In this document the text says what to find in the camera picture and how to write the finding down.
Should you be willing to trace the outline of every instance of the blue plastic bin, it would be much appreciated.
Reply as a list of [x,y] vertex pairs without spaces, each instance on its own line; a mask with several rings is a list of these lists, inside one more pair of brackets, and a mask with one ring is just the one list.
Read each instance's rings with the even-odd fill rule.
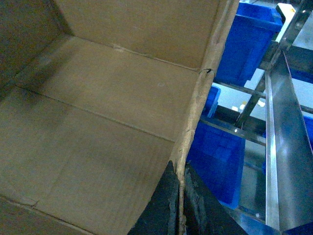
[[211,86],[209,94],[207,96],[202,115],[212,118],[215,114],[218,106],[218,99],[220,97],[221,89],[215,86]]
[[244,86],[282,26],[275,9],[239,3],[215,81]]
[[204,183],[229,208],[239,203],[246,141],[198,123],[187,161]]
[[313,83],[313,74],[290,68],[291,77],[304,82]]
[[313,148],[313,118],[307,116],[303,116],[303,118],[307,128],[310,144],[311,147]]

